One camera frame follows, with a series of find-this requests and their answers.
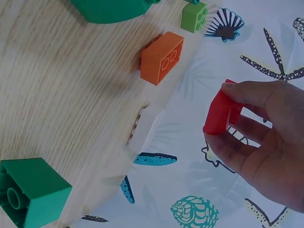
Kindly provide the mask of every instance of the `orange toy block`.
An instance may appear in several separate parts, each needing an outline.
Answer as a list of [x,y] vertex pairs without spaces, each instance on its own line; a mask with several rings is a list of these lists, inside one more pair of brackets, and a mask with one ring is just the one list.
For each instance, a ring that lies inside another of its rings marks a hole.
[[172,32],[153,39],[140,52],[141,78],[157,86],[180,60],[183,44],[184,37]]

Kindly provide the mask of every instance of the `dark green toy block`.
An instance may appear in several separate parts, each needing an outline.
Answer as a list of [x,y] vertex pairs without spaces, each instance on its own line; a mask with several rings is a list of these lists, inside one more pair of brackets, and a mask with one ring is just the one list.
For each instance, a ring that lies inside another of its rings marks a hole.
[[190,2],[190,3],[194,4],[194,5],[197,5],[200,2],[200,0],[184,0],[184,1]]
[[71,190],[42,158],[0,162],[0,206],[18,228],[59,219]]
[[85,19],[110,24],[138,17],[161,0],[71,0]]
[[189,3],[182,11],[181,28],[195,33],[200,31],[206,23],[208,9],[205,3],[198,5]]

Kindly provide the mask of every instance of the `hand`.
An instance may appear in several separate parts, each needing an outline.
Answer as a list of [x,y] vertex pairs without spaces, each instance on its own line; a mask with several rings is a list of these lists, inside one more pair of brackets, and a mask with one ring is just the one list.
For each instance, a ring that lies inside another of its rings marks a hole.
[[304,91],[280,81],[224,83],[222,90],[273,127],[241,115],[232,127],[261,146],[228,132],[206,134],[213,152],[265,197],[304,212]]

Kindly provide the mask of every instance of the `wooden table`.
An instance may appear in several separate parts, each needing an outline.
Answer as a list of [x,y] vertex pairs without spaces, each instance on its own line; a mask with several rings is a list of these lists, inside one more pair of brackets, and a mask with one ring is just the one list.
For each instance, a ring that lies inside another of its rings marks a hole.
[[[69,0],[0,1],[0,159],[44,158],[73,185],[62,228],[117,190],[136,154],[124,146],[139,110],[165,106],[202,33],[180,29],[182,0],[141,17],[87,23]],[[139,78],[138,52],[166,31],[185,37],[159,86]],[[0,227],[15,227],[0,210]]]

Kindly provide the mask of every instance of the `patterned tablecloth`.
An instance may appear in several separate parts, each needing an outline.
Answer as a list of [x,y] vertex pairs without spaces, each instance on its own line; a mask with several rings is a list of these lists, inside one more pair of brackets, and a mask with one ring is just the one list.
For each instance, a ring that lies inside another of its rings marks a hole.
[[202,133],[210,102],[226,78],[278,79],[304,88],[302,18],[302,0],[224,1],[121,190],[71,228],[303,227],[304,215],[260,195],[213,154]]

